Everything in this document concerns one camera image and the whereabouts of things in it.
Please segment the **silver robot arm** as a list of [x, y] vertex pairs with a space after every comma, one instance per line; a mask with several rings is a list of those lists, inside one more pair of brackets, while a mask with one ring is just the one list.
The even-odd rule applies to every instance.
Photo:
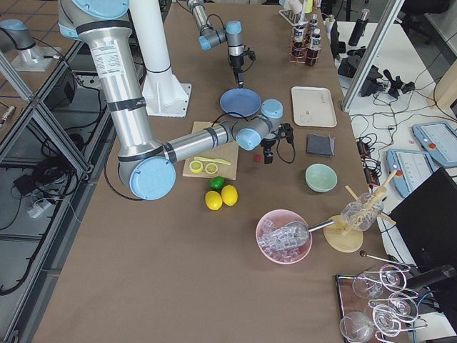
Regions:
[[216, 29], [210, 24], [209, 15], [206, 13], [204, 1], [187, 1], [188, 10], [194, 17], [199, 30], [199, 44], [203, 51], [208, 51], [216, 46], [226, 43], [228, 51], [228, 64], [231, 67], [238, 88], [244, 86], [244, 74], [251, 67], [243, 69], [244, 59], [248, 57], [253, 64], [256, 60], [255, 51], [243, 43], [243, 28], [240, 21], [222, 23]]
[[178, 161], [229, 142], [251, 151], [279, 130], [283, 105], [267, 99], [252, 119], [157, 140], [149, 116], [176, 115], [190, 95], [171, 71], [158, 2], [60, 1], [58, 9], [62, 35], [90, 49], [121, 145], [119, 178], [132, 200], [167, 195]]

